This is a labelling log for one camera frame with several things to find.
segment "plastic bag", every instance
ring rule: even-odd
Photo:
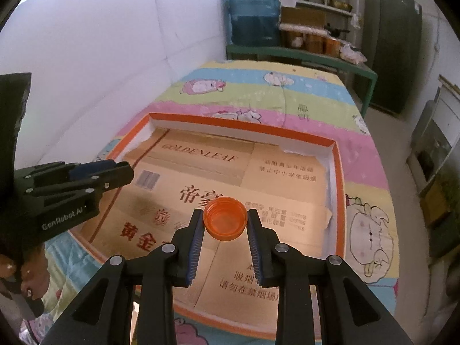
[[[355,27],[355,29],[357,29],[357,30],[361,29],[361,26],[359,24],[359,19],[360,19],[359,14],[353,14],[353,16],[351,17],[351,21],[350,21],[350,24],[353,27]]]
[[[340,57],[341,59],[351,62],[355,65],[359,65],[360,63],[366,62],[367,58],[359,51],[354,51],[351,49],[350,44],[345,44],[340,49]]]
[[[295,7],[297,0],[280,0],[281,6]]]

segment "barcode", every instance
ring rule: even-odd
[[[160,174],[143,170],[142,174],[139,176],[139,179],[136,181],[136,185],[145,189],[153,189],[159,177]]]

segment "white wall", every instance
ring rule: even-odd
[[[90,161],[173,82],[225,58],[220,0],[27,0],[0,73],[31,72],[16,167]]]
[[[402,119],[409,124],[411,130],[417,124],[425,103],[434,98],[439,74],[460,84],[460,42],[433,0],[415,1],[422,6],[422,38],[415,80],[402,113]],[[352,0],[351,3],[364,16],[364,0]],[[357,33],[358,46],[361,35],[362,32]],[[439,52],[435,55],[436,41]]]

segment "hand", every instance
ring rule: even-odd
[[[45,246],[41,245],[31,250],[21,267],[21,291],[27,297],[28,290],[32,292],[32,299],[42,298],[50,285],[48,260],[45,257]],[[8,278],[16,272],[17,266],[5,255],[0,254],[0,277]]]

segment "bed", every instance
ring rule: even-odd
[[[206,63],[132,118],[96,160],[118,155],[123,148],[120,142],[133,135],[151,112],[241,120],[335,140],[346,193],[345,259],[394,313],[399,249],[392,198],[372,137],[336,75],[272,62]],[[370,246],[369,230],[374,231]],[[37,320],[38,337],[46,333],[106,258],[82,241],[79,230],[47,242],[46,253],[51,283],[43,301],[49,314]],[[181,314],[175,324],[179,345],[273,343],[270,336],[232,331]]]

